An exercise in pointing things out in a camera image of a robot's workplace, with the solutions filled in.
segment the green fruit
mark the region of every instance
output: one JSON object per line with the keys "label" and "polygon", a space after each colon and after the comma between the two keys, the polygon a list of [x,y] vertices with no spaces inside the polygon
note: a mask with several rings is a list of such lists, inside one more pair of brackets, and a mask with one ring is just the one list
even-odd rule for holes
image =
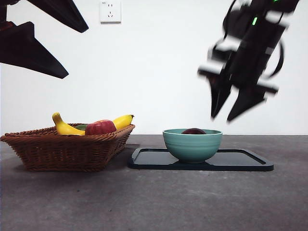
{"label": "green fruit", "polygon": [[88,124],[79,124],[75,126],[76,129],[85,131]]}

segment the gray concrete surface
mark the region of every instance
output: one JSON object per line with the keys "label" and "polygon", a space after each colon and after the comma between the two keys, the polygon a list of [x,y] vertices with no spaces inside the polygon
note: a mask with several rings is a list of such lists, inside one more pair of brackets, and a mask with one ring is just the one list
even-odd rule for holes
{"label": "gray concrete surface", "polygon": [[270,172],[136,170],[132,135],[104,171],[29,172],[1,143],[1,231],[306,231],[308,136],[223,136],[274,162]]}

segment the plum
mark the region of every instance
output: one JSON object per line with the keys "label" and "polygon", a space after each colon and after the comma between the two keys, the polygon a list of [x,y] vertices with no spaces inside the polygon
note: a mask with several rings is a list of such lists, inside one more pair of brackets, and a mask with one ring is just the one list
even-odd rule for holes
{"label": "plum", "polygon": [[206,132],[199,128],[189,128],[183,131],[182,134],[202,135],[202,134],[206,134]]}

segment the green led light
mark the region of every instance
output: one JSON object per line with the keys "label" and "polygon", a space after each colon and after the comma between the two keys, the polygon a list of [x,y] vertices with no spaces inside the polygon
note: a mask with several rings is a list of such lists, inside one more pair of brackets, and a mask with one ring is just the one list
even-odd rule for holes
{"label": "green led light", "polygon": [[255,18],[254,18],[254,20],[253,20],[253,22],[252,22],[252,25],[255,25],[255,24],[256,24],[257,19],[258,19],[258,17],[255,17]]}

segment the white wall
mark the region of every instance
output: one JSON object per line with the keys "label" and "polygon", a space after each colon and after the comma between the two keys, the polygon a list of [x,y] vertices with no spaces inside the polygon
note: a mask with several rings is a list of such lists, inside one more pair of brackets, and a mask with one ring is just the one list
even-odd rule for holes
{"label": "white wall", "polygon": [[[21,0],[8,20],[35,24],[36,38],[70,73],[58,79],[1,64],[1,135],[65,122],[90,123],[134,114],[133,134],[167,128],[213,128],[224,134],[308,134],[308,1],[302,0],[283,35],[285,63],[267,84],[277,95],[231,123],[236,89],[210,119],[209,84],[197,76],[208,48],[223,36],[231,0],[122,0],[122,24],[101,25],[99,0],[75,0],[90,29],[80,34]],[[267,73],[278,61],[278,50]]]}

